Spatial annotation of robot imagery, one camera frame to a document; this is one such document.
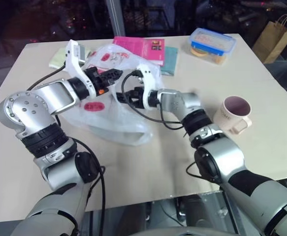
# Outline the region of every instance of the mug handle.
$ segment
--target mug handle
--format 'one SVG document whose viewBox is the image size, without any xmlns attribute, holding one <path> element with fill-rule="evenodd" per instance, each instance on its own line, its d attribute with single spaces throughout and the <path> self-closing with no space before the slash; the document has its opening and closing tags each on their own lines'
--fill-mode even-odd
<svg viewBox="0 0 287 236">
<path fill-rule="evenodd" d="M 241 123 L 245 123 L 245 127 L 238 130 L 236 127 L 241 124 Z M 232 128 L 231 128 L 231 131 L 234 133 L 234 134 L 241 134 L 245 129 L 247 129 L 248 127 L 250 127 L 252 125 L 252 121 L 251 119 L 249 119 L 248 117 L 243 117 L 236 125 L 234 125 Z"/>
</svg>

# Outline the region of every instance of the pink notebook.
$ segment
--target pink notebook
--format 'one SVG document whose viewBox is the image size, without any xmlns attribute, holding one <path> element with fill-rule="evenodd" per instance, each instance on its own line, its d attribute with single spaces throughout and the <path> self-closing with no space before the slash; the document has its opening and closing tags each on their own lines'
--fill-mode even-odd
<svg viewBox="0 0 287 236">
<path fill-rule="evenodd" d="M 165 59 L 164 39 L 145 39 L 115 36 L 114 44 L 122 46 L 132 53 L 141 56 L 154 64 L 163 65 Z"/>
</svg>

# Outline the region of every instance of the beige table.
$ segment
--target beige table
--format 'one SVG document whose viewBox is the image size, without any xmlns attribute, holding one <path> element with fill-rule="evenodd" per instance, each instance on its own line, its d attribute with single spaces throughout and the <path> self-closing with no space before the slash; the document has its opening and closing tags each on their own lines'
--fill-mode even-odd
<svg viewBox="0 0 287 236">
<path fill-rule="evenodd" d="M 167 37 L 166 44 L 179 48 L 174 77 L 163 77 L 167 88 L 196 90 L 209 116 L 228 95 L 249 100 L 253 126 L 240 136 L 231 136 L 242 149 L 251 171 L 274 179 L 287 178 L 287 93 L 239 35 L 232 57 L 223 66 L 212 65 L 192 56 L 187 37 Z M 91 49 L 112 40 L 81 43 Z M 48 61 L 66 42 L 29 44 L 22 51 L 0 88 L 0 102 L 9 94 L 26 89 L 52 72 Z M 65 72 L 51 78 L 69 78 Z M 184 131 L 171 131 L 147 121 L 153 128 L 152 140 L 139 147 L 104 141 L 68 124 L 66 134 L 76 137 L 97 154 L 105 173 L 107 207 L 202 193 L 217 185 L 185 174 L 194 150 Z M 24 218 L 34 204 L 51 190 L 42 179 L 33 156 L 14 137 L 14 130 L 0 124 L 0 221 Z M 100 185 L 94 190 L 87 210 L 101 207 Z"/>
</svg>

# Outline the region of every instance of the green sticky note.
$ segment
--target green sticky note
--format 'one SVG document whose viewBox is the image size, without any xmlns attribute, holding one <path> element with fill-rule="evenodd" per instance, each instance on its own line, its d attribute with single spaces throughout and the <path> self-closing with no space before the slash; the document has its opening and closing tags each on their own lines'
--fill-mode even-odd
<svg viewBox="0 0 287 236">
<path fill-rule="evenodd" d="M 91 53 L 90 49 L 85 49 L 85 59 Z M 58 51 L 54 54 L 53 58 L 49 61 L 49 67 L 54 69 L 59 69 L 63 66 L 65 61 L 65 48 L 59 48 Z"/>
<path fill-rule="evenodd" d="M 173 76 L 175 74 L 176 61 L 178 56 L 178 48 L 165 47 L 165 61 L 161 66 L 162 75 Z"/>
</svg>

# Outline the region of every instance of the white mug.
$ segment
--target white mug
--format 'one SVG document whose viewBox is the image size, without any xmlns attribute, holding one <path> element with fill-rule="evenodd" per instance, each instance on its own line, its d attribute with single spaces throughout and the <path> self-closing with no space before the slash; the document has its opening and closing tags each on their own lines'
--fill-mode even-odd
<svg viewBox="0 0 287 236">
<path fill-rule="evenodd" d="M 239 96 L 227 97 L 213 116 L 213 122 L 222 130 L 230 130 L 240 134 L 252 125 L 248 118 L 251 106 L 244 98 Z"/>
</svg>

